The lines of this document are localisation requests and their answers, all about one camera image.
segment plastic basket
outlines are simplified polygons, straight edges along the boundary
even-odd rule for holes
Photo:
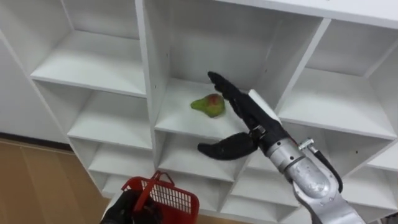
[[[160,180],[165,175],[170,182]],[[122,190],[142,190],[134,211],[142,209],[146,199],[150,197],[162,211],[163,224],[195,224],[199,212],[199,199],[186,190],[175,187],[173,180],[165,172],[157,171],[151,179],[133,177],[123,186]]]

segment black glove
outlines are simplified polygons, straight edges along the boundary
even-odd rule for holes
[[[162,212],[155,201],[148,197],[139,212],[132,212],[142,191],[127,190],[106,211],[100,224],[161,224]]]

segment white shelf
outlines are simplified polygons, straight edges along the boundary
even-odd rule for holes
[[[239,215],[271,222],[278,222],[295,208],[242,197],[230,197],[221,209],[221,213]]]
[[[200,142],[214,143],[190,136],[168,134],[159,168],[233,182],[239,161],[210,159],[197,150]]]
[[[128,177],[120,175],[110,175],[101,192],[102,195],[106,198],[112,198],[114,194],[121,191],[121,188],[128,180]]]
[[[247,131],[228,102],[225,102],[226,113],[217,118],[209,118],[205,113],[191,109],[193,101],[212,93],[216,93],[213,85],[171,79],[155,129],[208,139],[223,139]]]
[[[279,173],[276,166],[258,149],[250,158],[248,168]]]
[[[292,186],[282,174],[246,170],[232,190],[232,195],[264,202],[298,207]]]
[[[296,209],[296,211],[292,212],[280,222],[283,224],[296,224],[298,220],[300,220],[301,224],[312,224],[311,214],[304,207]]]
[[[152,149],[146,100],[95,91],[68,136]]]
[[[397,137],[369,82],[351,75],[306,68],[278,115],[317,128]]]
[[[31,77],[146,97],[139,40],[73,31]]]
[[[306,0],[274,0],[272,4],[266,0],[217,0],[247,6],[263,7],[285,12],[294,12],[311,16],[338,19],[350,22],[360,22],[374,26],[398,29],[398,15],[394,9],[398,2],[389,0],[369,0],[366,4],[361,0],[354,0],[347,4],[344,1],[306,1]]]
[[[397,209],[381,209],[357,204],[351,204],[351,206],[358,212],[359,216],[365,220],[366,223],[373,222],[374,220],[384,218],[388,215],[397,213]]]
[[[150,152],[103,144],[88,170],[126,177],[150,178],[155,173]]]
[[[368,166],[398,172],[398,142],[371,160]]]
[[[218,209],[220,198],[229,190],[226,184],[218,180],[195,177],[186,174],[170,174],[175,186],[195,194],[200,202],[200,210],[215,212]]]
[[[392,187],[382,170],[363,167],[343,180],[342,196],[350,203],[397,210]]]

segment green pear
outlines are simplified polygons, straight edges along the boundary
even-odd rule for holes
[[[191,108],[202,111],[207,116],[214,118],[224,113],[225,103],[223,96],[219,94],[210,94],[200,100],[195,100],[191,103]]]

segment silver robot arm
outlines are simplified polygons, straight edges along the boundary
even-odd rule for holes
[[[310,212],[312,223],[365,224],[339,193],[339,183],[332,172],[315,165],[301,149],[317,152],[311,139],[299,147],[291,139],[282,139],[267,151],[266,156],[293,185],[294,195]]]
[[[249,133],[234,134],[216,144],[201,143],[198,145],[200,152],[213,159],[228,161],[247,156],[259,148],[292,184],[296,199],[311,213],[313,224],[365,224],[341,196],[341,178],[315,149],[311,139],[297,145],[256,91],[245,94],[220,74],[208,72],[208,76],[215,89],[244,121]],[[327,169],[315,165],[303,149],[313,153]]]

